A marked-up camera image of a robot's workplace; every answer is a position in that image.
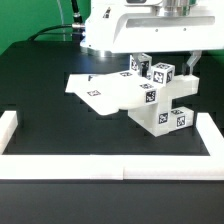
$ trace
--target white cube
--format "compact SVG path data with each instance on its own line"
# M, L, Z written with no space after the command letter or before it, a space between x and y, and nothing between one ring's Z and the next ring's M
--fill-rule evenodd
M158 63L152 66L152 81L161 86L171 82L175 73L175 66L165 63Z

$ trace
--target white rectangular block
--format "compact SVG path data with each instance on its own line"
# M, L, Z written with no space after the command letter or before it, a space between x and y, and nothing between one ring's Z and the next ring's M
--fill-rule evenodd
M5 111L0 118L0 154L2 154L18 125L16 111Z

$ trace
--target black cable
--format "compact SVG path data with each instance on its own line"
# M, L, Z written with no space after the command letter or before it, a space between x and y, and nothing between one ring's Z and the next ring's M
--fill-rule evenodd
M51 27L48 27L48 28L45 28L43 30L40 30L38 33L30 36L27 40L29 41L33 41L35 40L39 35L42 35L42 33L45 33L47 31L50 31L50 30L56 30L56 29L63 29L63 28L72 28L72 24L64 24L64 25L58 25L58 26L51 26Z
M78 7L78 3L77 0L71 0L72 3L72 9L73 9L73 13L74 13L74 22L75 23L82 23L82 16L79 12L79 7Z
M82 35L82 33L80 32L68 32L68 33L38 33L38 36L41 36L41 35Z

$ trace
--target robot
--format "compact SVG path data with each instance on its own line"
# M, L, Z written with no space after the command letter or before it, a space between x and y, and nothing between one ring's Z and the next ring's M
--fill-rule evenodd
M81 51L113 57L131 53L129 70L70 75L74 92L100 115L128 110L154 136L193 125L194 111L172 109L172 100L198 91L193 68L202 50L224 48L224 3L209 0L92 0ZM190 51L183 74L164 62L152 65L144 52Z

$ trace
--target black tabletop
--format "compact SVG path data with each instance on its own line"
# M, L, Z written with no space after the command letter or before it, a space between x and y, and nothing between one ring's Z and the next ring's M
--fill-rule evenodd
M100 116L76 95L65 93L71 73L126 70L128 55L103 59L80 53L71 42L19 42L0 59L0 110L16 110L19 117L5 154L208 155L195 125L155 138L128 118L127 111ZM154 54L153 64L174 64L178 75L187 59L184 53ZM210 112L222 128L221 74L222 64L205 54L195 67L199 93L174 100L173 107L193 109L195 118L198 112Z
M153 54L181 73L187 53ZM0 112L16 110L19 126L5 154L187 154L207 150L195 128L158 138L121 111L101 117L74 94L71 73L128 68L128 56L97 58L71 42L18 42L0 56ZM199 93L173 106L209 112L223 133L224 66L205 52L194 74ZM223 182L4 181L0 223L223 223Z

